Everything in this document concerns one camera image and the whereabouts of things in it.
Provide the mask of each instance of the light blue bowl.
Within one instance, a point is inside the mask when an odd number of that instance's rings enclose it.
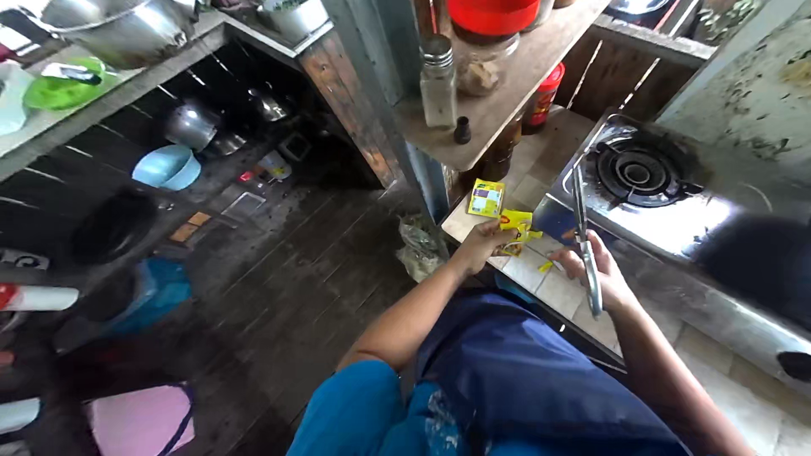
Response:
[[[171,144],[146,154],[135,165],[132,178],[152,187],[182,190],[200,176],[200,162],[190,148]]]

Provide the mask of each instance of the hand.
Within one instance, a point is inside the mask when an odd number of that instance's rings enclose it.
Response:
[[[448,263],[459,268],[465,275],[481,271],[487,258],[518,235],[515,228],[502,231],[499,222],[496,219],[474,226]]]
[[[565,239],[574,238],[574,230],[567,232],[563,237]],[[614,257],[611,256],[603,240],[597,236],[594,230],[587,230],[586,237],[589,239],[591,249],[594,251],[594,261],[597,263],[597,276],[603,290],[603,306],[605,309],[612,312],[622,308],[639,306],[637,297],[628,288],[628,284],[625,282],[625,278],[622,277],[622,272],[620,272],[620,267],[616,265]],[[549,256],[549,259],[559,261],[569,278],[577,277],[581,282],[586,280],[586,267],[583,265],[583,260],[572,248],[566,247],[556,250]]]

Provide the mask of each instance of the spice jar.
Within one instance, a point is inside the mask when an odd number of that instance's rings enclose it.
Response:
[[[510,162],[513,159],[513,149],[521,141],[521,111],[511,120],[504,130],[496,137],[493,144],[484,153],[484,168],[482,179],[492,182],[500,181],[507,176]]]
[[[451,41],[434,34],[423,41],[422,48],[424,64],[419,89],[425,123],[429,127],[453,127],[457,121],[457,87]]]
[[[555,100],[555,94],[565,72],[566,67],[564,67],[563,63],[558,63],[552,69],[552,73],[538,86],[538,90],[532,94],[530,100],[526,102],[526,112],[521,121],[521,133],[523,135],[534,135],[543,130],[543,127],[547,124],[549,108],[552,106],[552,101]]]
[[[490,44],[457,44],[459,91],[476,97],[493,93],[507,78],[507,64],[518,49],[518,33]]]

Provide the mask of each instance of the storage shelf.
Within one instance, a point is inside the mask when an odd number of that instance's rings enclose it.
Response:
[[[209,201],[222,193],[237,177],[249,170],[265,154],[275,148],[290,131],[288,123],[274,123],[267,127],[259,138],[248,140],[239,150],[228,157],[211,160],[203,165],[200,177],[192,185],[181,191],[172,192],[174,199],[189,200],[197,204],[176,204],[172,210],[158,209],[157,218],[147,235],[125,255],[105,265],[88,267],[71,267],[64,274],[56,273],[49,278],[49,284],[73,286],[82,296],[95,290],[100,284],[125,268],[131,268],[155,248],[156,244],[166,240],[186,220]],[[162,190],[155,190],[156,200],[161,198]]]
[[[105,92],[96,99],[69,110],[34,111],[21,130],[0,136],[0,182],[22,170],[38,157],[46,155],[52,148],[66,143],[91,125],[142,97],[158,84],[172,79],[202,60],[222,47],[232,34],[250,37],[253,42],[274,49],[284,56],[295,57],[332,28],[332,22],[327,22],[305,40],[290,48],[220,11],[202,13],[200,21],[195,24],[195,33],[189,40],[190,44],[178,55],[152,67],[120,71],[109,83],[109,87],[105,88]],[[42,68],[51,62],[65,62],[67,58],[88,55],[90,53],[87,50],[77,45],[68,46],[31,65],[28,71],[38,75]]]
[[[504,85],[487,97],[459,96],[458,113],[470,119],[469,143],[454,143],[452,128],[428,128],[418,98],[407,98],[394,107],[405,140],[455,170],[473,168],[608,3],[578,0],[572,6],[553,10],[540,27],[521,35],[518,49],[508,63]]]

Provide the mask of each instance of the plastic bag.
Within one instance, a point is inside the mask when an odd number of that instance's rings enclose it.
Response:
[[[397,259],[417,283],[433,274],[445,262],[436,240],[429,234],[427,223],[419,215],[400,219],[399,231],[405,247],[397,251]]]

